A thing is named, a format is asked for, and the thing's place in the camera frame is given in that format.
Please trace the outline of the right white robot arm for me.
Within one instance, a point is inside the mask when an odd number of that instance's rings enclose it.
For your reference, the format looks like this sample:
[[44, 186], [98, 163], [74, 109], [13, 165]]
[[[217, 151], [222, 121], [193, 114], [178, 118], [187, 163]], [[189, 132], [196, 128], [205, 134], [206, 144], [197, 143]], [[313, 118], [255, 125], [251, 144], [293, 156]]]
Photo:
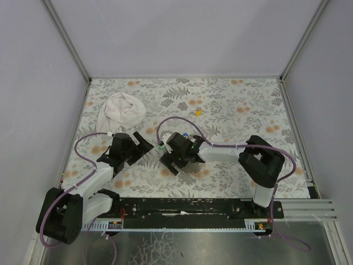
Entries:
[[255, 135], [244, 147], [209, 144], [199, 136], [192, 141], [178, 132], [164, 134], [162, 144], [166, 152], [159, 160], [174, 175], [190, 163], [238, 162], [256, 183], [253, 202], [263, 208], [270, 205], [275, 183], [285, 162], [282, 153]]

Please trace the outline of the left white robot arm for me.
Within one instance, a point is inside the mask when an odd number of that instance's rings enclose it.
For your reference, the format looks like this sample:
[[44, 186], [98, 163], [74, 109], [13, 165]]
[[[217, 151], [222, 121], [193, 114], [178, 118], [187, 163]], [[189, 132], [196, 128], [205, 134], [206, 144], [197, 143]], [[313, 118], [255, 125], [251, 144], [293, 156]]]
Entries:
[[108, 132], [106, 136], [113, 140], [96, 161], [81, 155], [78, 144], [74, 145], [76, 155], [93, 165], [89, 175], [67, 189], [53, 187], [47, 191], [36, 224], [36, 232], [44, 247], [73, 243], [84, 224], [117, 206], [119, 195], [102, 186], [125, 165], [133, 165], [153, 149], [153, 145], [138, 132], [132, 136]]

